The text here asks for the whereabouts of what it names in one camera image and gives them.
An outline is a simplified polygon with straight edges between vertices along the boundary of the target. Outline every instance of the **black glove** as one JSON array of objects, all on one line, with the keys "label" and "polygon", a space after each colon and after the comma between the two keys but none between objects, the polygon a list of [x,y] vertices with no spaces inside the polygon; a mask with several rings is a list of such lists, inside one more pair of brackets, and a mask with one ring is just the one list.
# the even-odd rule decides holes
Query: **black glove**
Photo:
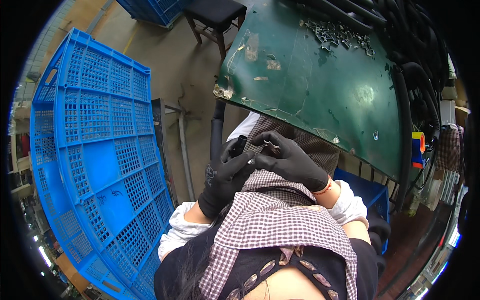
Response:
[{"label": "black glove", "polygon": [[328,175],[313,162],[296,142],[275,131],[263,132],[253,138],[252,144],[261,146],[264,140],[279,146],[280,154],[275,157],[267,147],[254,158],[257,169],[276,173],[291,182],[303,184],[311,192],[323,190],[328,183]]},{"label": "black glove", "polygon": [[207,218],[216,218],[255,171],[254,164],[247,164],[255,155],[253,151],[230,157],[236,141],[223,144],[220,158],[213,159],[205,169],[205,189],[198,197],[198,205]]}]

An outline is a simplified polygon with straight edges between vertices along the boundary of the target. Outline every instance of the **fluorescent light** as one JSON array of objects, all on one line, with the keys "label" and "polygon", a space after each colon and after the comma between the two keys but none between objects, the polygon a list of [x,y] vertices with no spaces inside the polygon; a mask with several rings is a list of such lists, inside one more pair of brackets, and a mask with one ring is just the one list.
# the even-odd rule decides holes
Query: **fluorescent light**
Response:
[{"label": "fluorescent light", "polygon": [[52,262],[50,261],[50,259],[48,259],[48,256],[47,256],[47,254],[45,253],[45,250],[43,249],[42,246],[38,247],[38,250],[39,250],[40,253],[42,254],[43,260],[45,261],[45,263],[47,264],[47,266],[50,268],[50,267],[52,266]]},{"label": "fluorescent light", "polygon": [[428,292],[428,288],[426,288],[420,295],[418,295],[418,297],[415,300],[421,300],[427,292]]},{"label": "fluorescent light", "polygon": [[458,233],[457,226],[455,226],[455,228],[452,231],[452,236],[450,237],[450,240],[448,241],[448,244],[450,244],[450,246],[456,247],[459,238],[460,238],[460,234]]}]

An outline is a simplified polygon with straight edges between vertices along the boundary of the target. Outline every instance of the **blue crate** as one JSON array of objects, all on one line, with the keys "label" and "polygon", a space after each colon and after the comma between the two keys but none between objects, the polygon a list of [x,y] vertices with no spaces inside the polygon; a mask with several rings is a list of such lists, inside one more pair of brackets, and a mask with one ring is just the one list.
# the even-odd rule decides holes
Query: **blue crate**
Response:
[{"label": "blue crate", "polygon": [[156,146],[150,69],[73,28],[32,102],[34,178],[76,269],[117,299],[154,299],[173,205]]},{"label": "blue crate", "polygon": [[192,0],[117,0],[132,18],[171,27]]},{"label": "blue crate", "polygon": [[[369,181],[339,168],[335,169],[334,180],[347,182],[355,196],[362,198],[367,208],[374,206],[378,214],[390,223],[388,187],[378,182]],[[382,254],[387,251],[388,240],[382,246]]]}]

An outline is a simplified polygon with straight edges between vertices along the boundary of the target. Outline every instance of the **yellow floor line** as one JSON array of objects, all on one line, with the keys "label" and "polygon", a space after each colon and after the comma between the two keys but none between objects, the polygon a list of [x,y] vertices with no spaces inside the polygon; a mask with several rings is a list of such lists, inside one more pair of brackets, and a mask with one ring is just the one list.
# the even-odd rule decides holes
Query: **yellow floor line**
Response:
[{"label": "yellow floor line", "polygon": [[127,45],[125,46],[125,49],[123,50],[123,54],[125,54],[128,50],[128,47],[130,47],[130,44],[132,43],[132,40],[133,40],[133,37],[135,36],[135,34],[137,33],[138,31],[138,28],[140,28],[140,25],[137,23],[135,23],[135,29],[133,30],[132,32],[132,35],[130,36],[130,39],[128,40],[128,43]]}]

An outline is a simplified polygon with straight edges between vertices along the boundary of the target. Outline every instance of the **woman's right hand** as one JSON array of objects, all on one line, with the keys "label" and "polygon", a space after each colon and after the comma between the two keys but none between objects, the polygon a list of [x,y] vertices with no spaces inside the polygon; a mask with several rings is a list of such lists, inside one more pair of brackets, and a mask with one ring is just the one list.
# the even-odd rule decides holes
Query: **woman's right hand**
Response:
[{"label": "woman's right hand", "polygon": [[296,142],[275,131],[268,131],[254,137],[252,144],[261,146],[264,141],[279,146],[280,154],[273,157],[273,153],[265,147],[254,158],[257,169],[265,169],[291,182],[301,183],[311,192],[321,191],[327,186],[328,174]]}]

